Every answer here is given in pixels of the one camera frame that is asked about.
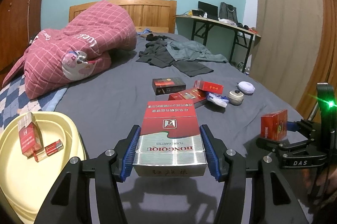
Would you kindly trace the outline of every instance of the laptop screen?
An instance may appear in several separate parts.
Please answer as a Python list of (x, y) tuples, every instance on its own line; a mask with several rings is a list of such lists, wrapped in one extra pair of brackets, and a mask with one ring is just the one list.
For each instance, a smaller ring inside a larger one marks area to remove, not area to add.
[(202, 9), (207, 15), (218, 17), (218, 6), (199, 1), (198, 9)]

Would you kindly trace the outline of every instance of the blue and white package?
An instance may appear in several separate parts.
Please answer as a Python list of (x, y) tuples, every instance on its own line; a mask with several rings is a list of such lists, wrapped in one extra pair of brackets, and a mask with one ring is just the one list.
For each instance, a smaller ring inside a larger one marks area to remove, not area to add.
[(207, 92), (207, 100), (223, 108), (226, 108), (229, 102), (229, 99), (226, 96), (222, 96), (222, 95), (218, 95), (218, 94), (210, 93), (210, 92)]

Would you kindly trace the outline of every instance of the wooden headboard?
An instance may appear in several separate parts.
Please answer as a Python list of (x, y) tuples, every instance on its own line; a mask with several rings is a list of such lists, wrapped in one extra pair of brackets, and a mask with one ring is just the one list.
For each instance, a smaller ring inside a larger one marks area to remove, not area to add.
[[(177, 2), (175, 0), (108, 0), (129, 13), (137, 31), (149, 28), (154, 32), (174, 34)], [(96, 2), (74, 5), (69, 8), (69, 22)]]

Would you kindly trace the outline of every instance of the silver bolt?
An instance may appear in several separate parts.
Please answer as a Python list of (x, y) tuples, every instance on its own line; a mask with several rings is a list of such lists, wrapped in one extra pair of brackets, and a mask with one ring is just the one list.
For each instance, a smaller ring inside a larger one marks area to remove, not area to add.
[(73, 158), (70, 159), (71, 164), (76, 164), (78, 161), (79, 161), (79, 158), (77, 158), (77, 157), (73, 157)]
[(106, 155), (107, 155), (108, 157), (110, 157), (110, 156), (112, 156), (112, 155), (114, 155), (114, 154), (115, 154), (115, 151), (114, 151), (113, 149), (106, 150)]
[(266, 155), (263, 157), (263, 161), (266, 163), (270, 163), (272, 161), (272, 158)]
[(228, 154), (228, 155), (235, 155), (235, 154), (236, 154), (236, 151), (233, 150), (233, 149), (228, 149), (228, 150), (226, 151), (226, 154)]

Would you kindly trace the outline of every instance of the gray bag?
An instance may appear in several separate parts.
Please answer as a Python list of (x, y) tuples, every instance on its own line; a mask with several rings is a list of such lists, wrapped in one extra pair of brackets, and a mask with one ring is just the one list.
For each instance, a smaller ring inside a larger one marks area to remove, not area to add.
[(229, 19), (238, 24), (238, 18), (236, 16), (236, 7), (229, 5), (225, 2), (220, 3), (219, 18)]

